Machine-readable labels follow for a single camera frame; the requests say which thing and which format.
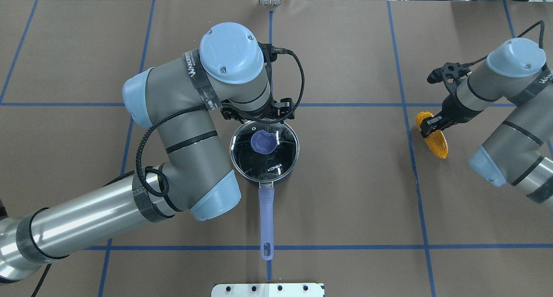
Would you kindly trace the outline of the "glass pot lid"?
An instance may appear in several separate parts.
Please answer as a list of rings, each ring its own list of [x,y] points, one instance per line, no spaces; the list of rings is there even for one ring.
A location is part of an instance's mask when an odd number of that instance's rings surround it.
[[[257,183],[284,181],[296,166],[299,149],[298,136],[286,122],[247,121],[237,128],[229,145],[235,169]]]

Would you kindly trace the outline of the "yellow corn cob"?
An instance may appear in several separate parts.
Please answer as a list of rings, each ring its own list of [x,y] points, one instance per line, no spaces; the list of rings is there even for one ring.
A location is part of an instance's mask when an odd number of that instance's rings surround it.
[[[421,125],[423,120],[428,117],[433,117],[431,112],[419,112],[416,116],[416,124],[420,132],[422,132]],[[427,147],[434,153],[434,155],[441,159],[448,157],[448,143],[441,130],[437,130],[424,138]]]

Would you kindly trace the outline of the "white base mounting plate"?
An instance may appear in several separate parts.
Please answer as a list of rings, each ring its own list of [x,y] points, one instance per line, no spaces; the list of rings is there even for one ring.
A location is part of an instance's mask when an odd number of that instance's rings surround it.
[[[212,297],[325,297],[319,283],[217,284]]]

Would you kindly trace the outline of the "brown paper table cover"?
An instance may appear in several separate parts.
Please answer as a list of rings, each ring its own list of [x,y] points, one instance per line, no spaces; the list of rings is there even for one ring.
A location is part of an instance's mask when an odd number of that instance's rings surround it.
[[[427,75],[472,62],[551,2],[284,0],[1,1],[1,198],[12,217],[134,169],[144,129],[123,83],[197,47],[220,22],[293,50],[305,94],[290,125],[297,166],[275,193],[275,256],[260,258],[257,187],[199,222],[188,212],[56,263],[41,297],[209,296],[219,283],[322,282],[326,296],[550,297],[552,214],[467,165],[513,110],[506,100],[445,131],[413,118],[448,92]]]

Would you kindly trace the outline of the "dark blue saucepan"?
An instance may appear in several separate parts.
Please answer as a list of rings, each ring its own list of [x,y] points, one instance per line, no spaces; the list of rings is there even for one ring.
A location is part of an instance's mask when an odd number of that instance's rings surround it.
[[[298,135],[286,122],[262,124],[247,121],[235,131],[229,147],[237,171],[258,185],[260,256],[266,261],[272,260],[275,252],[274,186],[285,181],[297,164]]]

